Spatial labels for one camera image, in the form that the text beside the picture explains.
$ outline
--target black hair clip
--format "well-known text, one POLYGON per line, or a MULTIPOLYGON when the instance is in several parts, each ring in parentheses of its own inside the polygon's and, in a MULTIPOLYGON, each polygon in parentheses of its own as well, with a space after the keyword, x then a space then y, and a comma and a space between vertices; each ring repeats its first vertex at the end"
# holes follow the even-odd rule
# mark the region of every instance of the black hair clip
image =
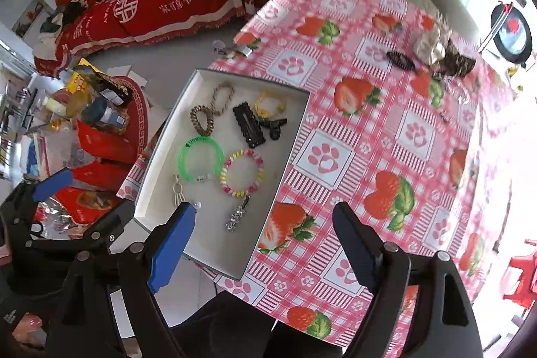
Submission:
POLYGON ((281 126, 287 124, 287 119, 268 120, 260 117, 259 124, 261 127, 267 127, 269 129, 268 135, 270 135, 270 138, 278 140, 281 136, 281 126))
POLYGON ((387 57, 394 64, 394 66, 399 67, 402 70, 409 72, 416 72, 416 65, 414 62, 401 52, 386 52, 387 57))
POLYGON ((254 149, 257 146, 266 142, 263 131, 259 126, 259 121, 253 115, 252 110, 247 102, 243 102, 233 109, 235 119, 239 127, 241 127, 242 136, 248 143, 250 149, 254 149))

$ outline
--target beaded bracelet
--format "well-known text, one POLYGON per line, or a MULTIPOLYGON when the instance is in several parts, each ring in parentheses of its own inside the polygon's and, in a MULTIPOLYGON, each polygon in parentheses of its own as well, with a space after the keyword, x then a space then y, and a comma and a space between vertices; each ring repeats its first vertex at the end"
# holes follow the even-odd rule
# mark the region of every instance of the beaded bracelet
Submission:
POLYGON ((210 137, 200 136, 200 137, 194 137, 192 140, 188 141, 188 143, 186 143, 182 147, 181 151, 179 152, 179 159, 177 161, 177 168, 179 169, 179 173, 181 174, 181 177, 185 181, 187 181, 187 182, 203 182, 203 181, 206 181, 207 179, 210 179, 213 176, 213 174, 217 175, 218 173, 220 173, 220 170, 222 168, 222 161, 224 161, 224 153, 222 152, 222 149, 218 145, 218 143, 215 142, 210 137), (187 173, 187 171, 185 169, 185 159, 186 159, 186 156, 188 155, 189 151, 192 149, 192 146, 194 144, 198 143, 198 142, 208 143, 211 146, 213 146, 213 149, 216 152, 216 165, 214 166, 214 170, 213 170, 212 174, 207 173, 205 175, 199 175, 199 176, 196 176, 196 177, 192 177, 187 173))
POLYGON ((254 110, 256 111, 256 114, 263 119, 270 119, 272 117, 275 117, 276 115, 284 112, 286 108, 287 108, 287 100, 283 96, 279 95, 278 93, 271 92, 269 90, 265 90, 264 92, 262 92, 261 95, 259 95, 259 97, 257 98, 257 101, 254 105, 254 110), (262 102, 268 98, 272 98, 272 99, 276 99, 280 101, 280 103, 276 107, 276 111, 269 112, 268 110, 261 108, 262 102))
POLYGON ((210 137, 214 130, 214 115, 210 108, 204 105, 198 105, 190 111, 190 121, 198 134, 204 137, 210 137), (207 129, 203 129, 198 120, 198 112, 202 112, 207 117, 207 129))
POLYGON ((225 81, 222 84, 219 84, 217 86, 217 88, 214 89, 214 91, 213 91, 213 99, 211 99, 211 101, 210 101, 210 109, 211 109, 211 111, 213 111, 213 114, 215 116, 221 116, 222 114, 224 114, 224 112, 228 108, 229 102, 231 102, 233 100, 234 95, 235 95, 235 89, 233 88, 232 83, 230 83, 229 81, 225 81), (228 95, 228 98, 226 99, 226 103, 224 104, 224 106, 220 110, 217 110, 216 107, 215 107, 216 106, 216 97, 218 96, 218 93, 219 93, 220 90, 222 90, 222 88, 229 89, 229 95, 228 95))
POLYGON ((265 164, 263 162, 263 158, 257 153, 255 153, 252 149, 242 149, 240 151, 235 152, 231 157, 227 158, 227 160, 224 162, 224 166, 222 167, 222 170, 220 172, 220 184, 222 185, 222 189, 230 196, 233 197, 247 197, 251 195, 253 192, 256 192, 259 186, 261 185, 263 178, 265 176, 265 164), (256 181, 253 183, 253 185, 249 186, 245 190, 233 190, 228 185, 227 178, 228 178, 228 170, 230 166, 232 165, 233 161, 235 161, 237 158, 240 157, 251 157, 255 160, 257 164, 257 176, 256 181))

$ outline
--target blue gripper pad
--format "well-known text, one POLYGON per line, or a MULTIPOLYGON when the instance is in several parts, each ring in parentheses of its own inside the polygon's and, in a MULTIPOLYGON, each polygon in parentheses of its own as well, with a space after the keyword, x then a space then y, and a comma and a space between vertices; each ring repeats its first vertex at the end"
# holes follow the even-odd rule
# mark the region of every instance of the blue gripper pad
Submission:
POLYGON ((188 204, 181 218, 170 230, 151 261, 147 285, 153 294, 167 286, 194 231, 196 209, 188 204))

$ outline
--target pink and yellow bead bracelet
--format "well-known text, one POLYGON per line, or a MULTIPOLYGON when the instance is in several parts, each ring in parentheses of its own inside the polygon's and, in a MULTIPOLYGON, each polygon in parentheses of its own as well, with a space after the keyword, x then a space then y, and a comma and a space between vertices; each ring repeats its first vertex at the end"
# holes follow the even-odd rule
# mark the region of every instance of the pink and yellow bead bracelet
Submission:
POLYGON ((254 152, 252 149, 242 149, 240 151, 235 152, 231 157, 227 158, 226 161, 224 161, 224 166, 222 167, 222 171, 220 172, 220 184, 222 185, 222 189, 230 196, 233 197, 246 197, 251 195, 253 192, 256 192, 259 186, 261 185, 263 178, 265 177, 265 163, 263 162, 263 158, 256 152, 254 152), (228 178, 228 170, 230 166, 232 165, 233 161, 235 161, 237 158, 240 157, 251 157, 257 164, 257 176, 256 181, 253 183, 253 185, 249 186, 245 190, 233 190, 227 183, 228 178))

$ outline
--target red chair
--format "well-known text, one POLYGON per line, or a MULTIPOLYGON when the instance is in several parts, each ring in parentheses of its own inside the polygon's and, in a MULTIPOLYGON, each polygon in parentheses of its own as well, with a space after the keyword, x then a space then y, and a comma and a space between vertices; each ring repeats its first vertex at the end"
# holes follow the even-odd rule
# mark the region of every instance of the red chair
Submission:
MULTIPOLYGON (((524 240, 524 243, 537 246, 537 240, 524 240)), ((522 273, 518 278, 515 292, 504 295, 503 298, 530 309, 537 299, 537 251, 526 256, 514 256, 509 261, 509 266, 521 269, 522 273)))

